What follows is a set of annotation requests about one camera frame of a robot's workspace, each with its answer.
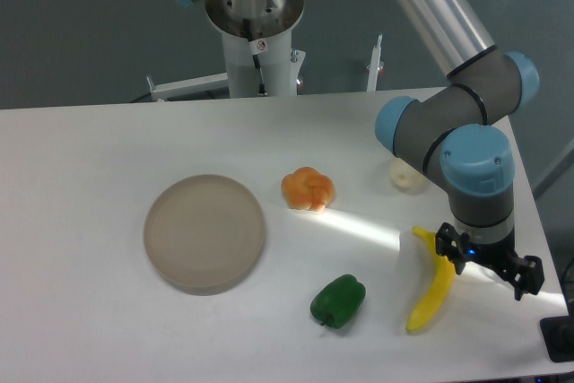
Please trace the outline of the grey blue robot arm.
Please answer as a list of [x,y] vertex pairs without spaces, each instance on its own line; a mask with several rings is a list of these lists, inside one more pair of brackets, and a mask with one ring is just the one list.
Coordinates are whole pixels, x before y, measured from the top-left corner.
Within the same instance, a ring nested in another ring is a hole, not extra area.
[[[236,98],[293,96],[297,61],[291,30],[304,0],[202,1],[231,47],[226,83]],[[514,160],[496,123],[537,93],[532,61],[500,52],[466,0],[397,0],[448,78],[427,100],[393,98],[379,112],[375,134],[396,157],[448,195],[453,224],[439,228],[436,250],[457,272],[469,262],[493,271],[517,298],[544,283],[539,257],[515,251]]]

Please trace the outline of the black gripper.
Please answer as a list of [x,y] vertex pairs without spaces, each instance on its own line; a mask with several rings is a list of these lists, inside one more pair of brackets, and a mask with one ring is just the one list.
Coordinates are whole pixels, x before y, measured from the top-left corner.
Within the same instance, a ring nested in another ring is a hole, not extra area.
[[457,275],[463,273],[467,262],[486,267],[509,283],[515,300],[521,301],[524,295],[541,291],[544,268],[540,257],[519,257],[514,247],[513,216],[489,227],[471,226],[455,219],[455,227],[443,222],[435,235],[436,254],[452,263]]

